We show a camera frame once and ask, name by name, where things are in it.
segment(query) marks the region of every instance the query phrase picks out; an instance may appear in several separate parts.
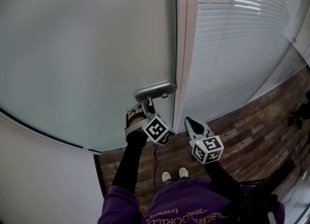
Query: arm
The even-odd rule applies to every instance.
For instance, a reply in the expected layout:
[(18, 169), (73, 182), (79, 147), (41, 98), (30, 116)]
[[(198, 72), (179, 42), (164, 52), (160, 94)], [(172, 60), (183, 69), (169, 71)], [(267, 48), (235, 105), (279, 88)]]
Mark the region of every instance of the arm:
[(220, 195), (229, 200), (238, 198), (241, 190), (239, 183), (222, 168), (218, 161), (204, 164), (203, 167)]
[(128, 145), (115, 174), (112, 187), (104, 199), (102, 216), (98, 224), (138, 224), (143, 216), (139, 211), (139, 202), (134, 195), (139, 160), (146, 144), (147, 135), (139, 131), (130, 133)]

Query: person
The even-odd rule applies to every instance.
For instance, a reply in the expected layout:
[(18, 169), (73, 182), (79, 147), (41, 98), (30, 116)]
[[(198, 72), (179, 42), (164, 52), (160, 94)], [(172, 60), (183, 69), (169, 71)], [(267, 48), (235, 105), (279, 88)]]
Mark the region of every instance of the person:
[[(129, 126), (143, 120), (138, 107), (128, 115)], [(124, 156), (117, 169), (112, 186), (104, 198), (102, 215), (98, 224), (205, 224), (237, 223), (237, 219), (226, 216), (221, 208), (232, 200), (245, 196), (251, 186), (240, 185), (218, 162), (204, 165), (210, 179), (192, 179), (185, 168), (179, 170), (180, 180), (173, 182), (164, 172), (164, 186), (154, 196), (148, 214), (143, 217), (135, 197), (138, 167), (147, 135), (144, 131), (131, 132)], [(284, 223), (284, 206), (274, 213), (277, 224)]]
[(302, 103), (299, 109), (289, 116), (289, 127), (296, 120), (297, 127), (302, 129), (302, 120), (310, 119), (310, 90), (306, 93), (306, 98), (308, 99), (308, 102)]

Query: glass door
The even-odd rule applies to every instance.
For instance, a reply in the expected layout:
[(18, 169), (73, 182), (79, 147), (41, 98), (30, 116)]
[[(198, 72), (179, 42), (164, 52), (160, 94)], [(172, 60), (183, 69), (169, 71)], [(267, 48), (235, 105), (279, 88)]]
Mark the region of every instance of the glass door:
[[(126, 146), (134, 90), (175, 81), (176, 0), (1, 0), (0, 107), (56, 139)], [(174, 96), (156, 99), (172, 125)]]

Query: cable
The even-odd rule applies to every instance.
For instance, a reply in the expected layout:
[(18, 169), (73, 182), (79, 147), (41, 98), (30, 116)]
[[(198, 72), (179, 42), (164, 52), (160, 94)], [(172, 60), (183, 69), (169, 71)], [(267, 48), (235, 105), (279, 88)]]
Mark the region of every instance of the cable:
[(240, 185), (259, 185), (260, 183), (257, 182), (257, 183), (239, 183)]
[(293, 192), (292, 192), (292, 194), (291, 194), (291, 196), (290, 196), (290, 199), (289, 199), (286, 203), (283, 203), (284, 205), (288, 204), (288, 203), (290, 202), (290, 200), (292, 199), (292, 196), (294, 195), (294, 193), (295, 193), (295, 191), (296, 191), (297, 184), (298, 184), (299, 180), (300, 180), (300, 176), (299, 176), (299, 179), (297, 180), (297, 182), (296, 182), (296, 184), (295, 184), (295, 187), (294, 187), (294, 190), (293, 190)]
[(156, 157), (156, 150), (157, 150), (157, 145), (154, 144), (154, 171), (153, 171), (153, 192), (154, 192), (154, 195), (156, 194), (155, 172), (156, 172), (157, 166), (158, 166), (158, 159)]
[(298, 146), (299, 146), (299, 162), (300, 162), (300, 169), (301, 169), (301, 174), (303, 172), (303, 169), (302, 169), (302, 161), (301, 161), (301, 146), (300, 146), (300, 134), (298, 132), (298, 129), (296, 128), (296, 132), (298, 134)]

